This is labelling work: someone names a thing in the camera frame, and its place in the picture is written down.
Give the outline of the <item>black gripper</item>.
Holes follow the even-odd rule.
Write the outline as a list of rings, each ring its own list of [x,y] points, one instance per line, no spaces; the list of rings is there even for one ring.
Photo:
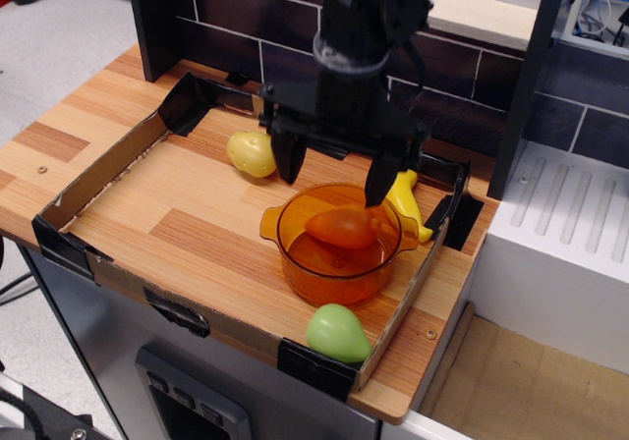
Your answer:
[[[372,159],[366,207],[380,205],[402,165],[421,163],[428,128],[389,101],[382,63],[351,65],[329,47],[317,49],[315,58],[315,76],[267,82],[259,91],[259,119],[278,174],[294,184],[309,148],[338,160],[365,155]]]

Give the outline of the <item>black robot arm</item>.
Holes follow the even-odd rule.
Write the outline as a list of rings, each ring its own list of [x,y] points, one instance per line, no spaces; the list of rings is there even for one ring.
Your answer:
[[[259,121],[286,183],[297,180],[310,148],[363,155],[372,161],[365,203],[375,206],[398,172],[420,164],[429,129],[391,103],[385,67],[391,52],[403,49],[426,72],[411,38],[427,25],[431,8],[429,0],[322,0],[315,79],[268,82],[259,91]]]

